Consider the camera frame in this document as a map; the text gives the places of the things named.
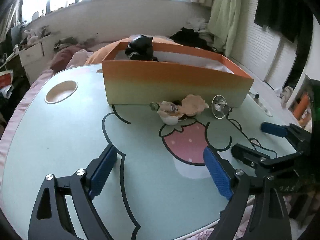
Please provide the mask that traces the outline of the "light green curtain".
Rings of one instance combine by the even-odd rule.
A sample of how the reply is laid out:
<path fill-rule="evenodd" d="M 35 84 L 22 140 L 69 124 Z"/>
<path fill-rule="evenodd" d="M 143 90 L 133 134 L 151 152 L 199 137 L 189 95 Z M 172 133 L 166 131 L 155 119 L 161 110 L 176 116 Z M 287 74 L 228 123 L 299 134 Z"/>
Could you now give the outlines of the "light green curtain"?
<path fill-rule="evenodd" d="M 214 35 L 214 47 L 229 57 L 233 48 L 242 0 L 213 0 L 211 16 L 207 25 Z"/>

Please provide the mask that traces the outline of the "shell-shaped trinket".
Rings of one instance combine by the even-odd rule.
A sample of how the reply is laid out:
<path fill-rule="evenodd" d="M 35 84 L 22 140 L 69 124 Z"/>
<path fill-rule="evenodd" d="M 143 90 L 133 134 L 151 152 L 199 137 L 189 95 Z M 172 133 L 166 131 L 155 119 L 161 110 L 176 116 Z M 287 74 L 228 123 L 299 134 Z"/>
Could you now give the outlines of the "shell-shaped trinket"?
<path fill-rule="evenodd" d="M 176 125 L 183 117 L 193 117 L 202 113 L 209 105 L 199 95 L 189 94 L 181 101 L 151 102 L 152 111 L 155 111 L 166 125 Z"/>

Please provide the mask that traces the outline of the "dark red pillow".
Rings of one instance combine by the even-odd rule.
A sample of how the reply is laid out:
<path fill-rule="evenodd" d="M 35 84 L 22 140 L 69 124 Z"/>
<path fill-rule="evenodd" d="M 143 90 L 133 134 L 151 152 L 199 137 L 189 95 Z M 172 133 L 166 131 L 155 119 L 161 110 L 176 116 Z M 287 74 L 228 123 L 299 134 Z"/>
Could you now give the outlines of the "dark red pillow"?
<path fill-rule="evenodd" d="M 72 45 L 60 50 L 53 57 L 49 68 L 56 73 L 65 70 L 73 55 L 82 49 L 86 49 L 86 47 L 81 45 Z"/>

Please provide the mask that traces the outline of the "orange round cushion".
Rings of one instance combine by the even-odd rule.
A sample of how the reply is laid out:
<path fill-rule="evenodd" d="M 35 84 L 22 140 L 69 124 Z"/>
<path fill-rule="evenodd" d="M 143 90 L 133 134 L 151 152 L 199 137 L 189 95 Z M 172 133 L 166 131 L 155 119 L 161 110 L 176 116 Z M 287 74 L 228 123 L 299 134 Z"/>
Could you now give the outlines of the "orange round cushion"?
<path fill-rule="evenodd" d="M 97 50 L 96 52 L 94 52 L 85 62 L 85 65 L 91 65 L 91 64 L 99 64 L 102 63 L 103 59 L 105 58 L 105 56 L 112 50 L 114 49 L 120 42 L 131 42 L 132 40 L 134 40 L 135 38 L 137 38 L 137 35 L 131 35 L 128 38 L 124 38 L 122 40 L 113 42 L 111 44 L 108 44 L 106 46 L 104 46 L 103 48 L 100 48 L 99 50 Z M 176 44 L 178 45 L 178 43 L 174 42 L 173 40 L 166 38 L 166 37 L 162 37 L 162 36 L 152 36 L 152 41 L 153 43 L 166 43 L 166 44 Z"/>

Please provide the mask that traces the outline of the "orange gradient cardboard box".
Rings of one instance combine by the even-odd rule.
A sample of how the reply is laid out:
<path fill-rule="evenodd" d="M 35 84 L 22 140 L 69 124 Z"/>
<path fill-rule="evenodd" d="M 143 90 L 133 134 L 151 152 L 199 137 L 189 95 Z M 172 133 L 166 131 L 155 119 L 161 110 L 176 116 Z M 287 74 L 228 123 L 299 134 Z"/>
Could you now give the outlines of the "orange gradient cardboard box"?
<path fill-rule="evenodd" d="M 111 105 L 147 105 L 199 95 L 211 103 L 223 96 L 240 107 L 253 79 L 221 54 L 179 44 L 154 43 L 157 61 L 130 60 L 128 42 L 119 42 L 103 59 L 107 101 Z"/>

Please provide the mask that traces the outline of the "black lace-trimmed cloth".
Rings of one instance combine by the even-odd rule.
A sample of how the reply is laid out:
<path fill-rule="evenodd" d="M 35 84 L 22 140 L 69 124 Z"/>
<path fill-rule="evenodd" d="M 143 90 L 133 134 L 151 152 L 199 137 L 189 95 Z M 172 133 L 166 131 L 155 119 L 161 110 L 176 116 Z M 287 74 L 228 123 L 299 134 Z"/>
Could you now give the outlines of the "black lace-trimmed cloth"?
<path fill-rule="evenodd" d="M 153 55 L 153 37 L 139 35 L 125 49 L 125 54 L 134 61 L 158 61 Z"/>

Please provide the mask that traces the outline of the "white drawer cabinet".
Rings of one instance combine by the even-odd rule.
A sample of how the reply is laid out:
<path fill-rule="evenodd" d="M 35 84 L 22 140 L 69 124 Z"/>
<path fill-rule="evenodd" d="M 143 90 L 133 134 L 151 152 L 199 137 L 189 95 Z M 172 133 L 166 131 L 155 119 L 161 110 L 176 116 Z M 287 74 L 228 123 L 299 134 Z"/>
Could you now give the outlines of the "white drawer cabinet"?
<path fill-rule="evenodd" d="M 19 53 L 20 62 L 23 67 L 35 61 L 39 61 L 44 56 L 45 54 L 42 42 L 39 42 L 28 49 L 24 49 Z"/>

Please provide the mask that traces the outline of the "black clothes pile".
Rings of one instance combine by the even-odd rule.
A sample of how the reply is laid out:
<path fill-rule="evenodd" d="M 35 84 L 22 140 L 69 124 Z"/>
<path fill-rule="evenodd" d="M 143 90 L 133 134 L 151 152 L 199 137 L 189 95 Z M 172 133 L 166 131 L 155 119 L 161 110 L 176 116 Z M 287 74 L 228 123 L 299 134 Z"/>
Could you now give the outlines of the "black clothes pile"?
<path fill-rule="evenodd" d="M 207 44 L 207 41 L 200 38 L 199 33 L 195 32 L 193 29 L 182 27 L 178 32 L 176 32 L 174 35 L 170 36 L 169 38 L 174 42 L 183 46 L 200 48 L 203 50 L 207 50 L 207 51 L 211 51 L 211 52 L 215 52 L 223 55 L 223 52 L 219 52 L 216 48 L 210 47 Z"/>

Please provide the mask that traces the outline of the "black hanging garment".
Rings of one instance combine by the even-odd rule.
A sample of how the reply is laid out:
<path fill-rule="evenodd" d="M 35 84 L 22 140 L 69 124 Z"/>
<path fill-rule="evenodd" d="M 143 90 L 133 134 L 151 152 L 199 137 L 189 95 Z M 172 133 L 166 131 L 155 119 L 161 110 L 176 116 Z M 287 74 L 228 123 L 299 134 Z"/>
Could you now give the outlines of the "black hanging garment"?
<path fill-rule="evenodd" d="M 305 0 L 258 0 L 254 22 L 297 43 L 296 58 L 285 82 L 286 87 L 295 88 L 311 48 L 313 13 L 309 5 Z"/>

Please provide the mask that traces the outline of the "mint green lap desk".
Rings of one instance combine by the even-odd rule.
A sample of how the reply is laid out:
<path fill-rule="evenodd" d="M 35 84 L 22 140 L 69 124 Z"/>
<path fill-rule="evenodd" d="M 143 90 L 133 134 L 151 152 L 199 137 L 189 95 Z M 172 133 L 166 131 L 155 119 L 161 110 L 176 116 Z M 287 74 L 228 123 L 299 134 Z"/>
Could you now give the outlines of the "mint green lap desk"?
<path fill-rule="evenodd" d="M 48 174 L 72 175 L 107 145 L 117 161 L 93 205 L 113 239 L 177 239 L 212 224 L 226 207 L 203 163 L 207 145 L 234 168 L 242 144 L 271 158 L 294 152 L 283 138 L 265 134 L 263 122 L 282 124 L 245 98 L 229 117 L 210 109 L 167 126 L 149 106 L 111 106 L 98 66 L 78 67 L 50 78 L 27 108 L 7 154 L 2 180 L 5 214 L 23 238 Z"/>

